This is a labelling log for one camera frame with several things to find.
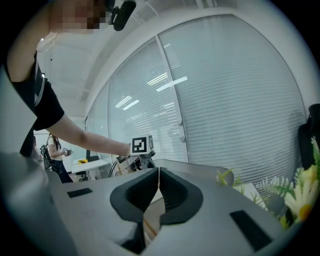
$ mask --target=window blinds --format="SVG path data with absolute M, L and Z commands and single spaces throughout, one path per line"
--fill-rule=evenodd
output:
M 184 23 L 159 36 L 182 114 L 189 162 L 235 168 L 254 185 L 299 167 L 305 123 L 297 84 L 273 46 L 230 15 Z M 283 201 L 260 191 L 269 210 Z
M 155 40 L 138 49 L 110 78 L 108 129 L 113 140 L 130 143 L 152 134 L 153 159 L 182 161 L 182 143 L 168 74 Z

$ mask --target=black sleeve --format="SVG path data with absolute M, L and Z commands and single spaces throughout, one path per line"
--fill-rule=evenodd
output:
M 33 129 L 38 131 L 47 129 L 57 123 L 64 115 L 64 110 L 60 106 L 51 84 L 45 78 L 42 98 L 39 104 L 34 108 L 37 119 L 33 125 Z

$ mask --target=white wall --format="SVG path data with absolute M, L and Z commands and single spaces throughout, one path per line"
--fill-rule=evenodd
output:
M 215 8 L 171 9 L 143 23 L 119 44 L 104 63 L 88 96 L 85 116 L 109 77 L 136 49 L 176 25 L 214 15 L 235 15 L 259 31 L 273 45 L 292 72 L 308 116 L 308 107 L 320 102 L 319 68 L 292 23 L 273 4 L 263 0 L 221 0 Z

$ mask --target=black t-shirt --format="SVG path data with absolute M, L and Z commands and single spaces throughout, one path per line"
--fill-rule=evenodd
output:
M 35 53 L 34 59 L 37 60 L 37 53 Z M 7 65 L 5 65 L 5 69 L 9 74 Z M 65 112 L 61 108 L 50 82 L 46 77 L 42 77 L 37 61 L 34 62 L 30 77 L 27 80 L 13 82 L 12 84 L 25 104 L 37 117 L 20 150 L 20 154 L 30 157 L 34 144 L 34 130 L 38 131 L 53 126 Z

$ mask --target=ceiling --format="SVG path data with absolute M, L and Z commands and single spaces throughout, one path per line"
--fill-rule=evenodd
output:
M 122 2 L 116 0 L 115 5 L 121 6 Z M 66 114 L 84 117 L 85 103 L 98 73 L 130 33 L 164 11 L 195 6 L 196 2 L 201 0 L 136 0 L 136 9 L 122 31 L 102 24 L 90 34 L 59 34 L 42 40 L 38 45 L 39 66 Z M 52 47 L 48 47 L 50 42 L 54 42 Z

